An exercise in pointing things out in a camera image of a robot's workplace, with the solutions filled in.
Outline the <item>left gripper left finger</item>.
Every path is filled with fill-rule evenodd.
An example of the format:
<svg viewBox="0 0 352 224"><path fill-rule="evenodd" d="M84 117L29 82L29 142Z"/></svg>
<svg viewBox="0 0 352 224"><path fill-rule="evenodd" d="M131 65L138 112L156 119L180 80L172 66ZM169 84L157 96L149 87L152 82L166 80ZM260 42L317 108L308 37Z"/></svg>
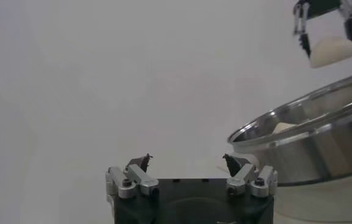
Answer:
<svg viewBox="0 0 352 224"><path fill-rule="evenodd" d="M160 182L147 174L150 154L131 159L122 169L111 166L105 173L106 194L108 200L134 198L138 192L143 196L155 198L160 193Z"/></svg>

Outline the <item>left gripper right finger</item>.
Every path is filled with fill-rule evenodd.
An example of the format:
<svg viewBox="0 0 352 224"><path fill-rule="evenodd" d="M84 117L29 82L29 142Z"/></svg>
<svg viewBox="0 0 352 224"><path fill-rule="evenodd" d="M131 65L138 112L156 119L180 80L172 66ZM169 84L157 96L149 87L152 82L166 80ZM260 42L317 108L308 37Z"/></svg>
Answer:
<svg viewBox="0 0 352 224"><path fill-rule="evenodd" d="M230 154L222 157L227 164L230 177L226 180L226 192L229 196L239 196L247 191L258 198L276 194L278 172L272 166L257 168L247 159L237 158Z"/></svg>

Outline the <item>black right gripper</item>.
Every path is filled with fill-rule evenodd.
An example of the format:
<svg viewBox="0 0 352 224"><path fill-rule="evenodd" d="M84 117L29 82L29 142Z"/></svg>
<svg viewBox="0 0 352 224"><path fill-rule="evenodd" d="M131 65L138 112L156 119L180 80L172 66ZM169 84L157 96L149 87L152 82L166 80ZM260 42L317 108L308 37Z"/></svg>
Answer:
<svg viewBox="0 0 352 224"><path fill-rule="evenodd" d="M352 0L299 0L294 5L293 36L298 36L300 47L308 58L311 56L311 47L306 31L307 20L337 9L344 19L345 34L352 42Z"/></svg>

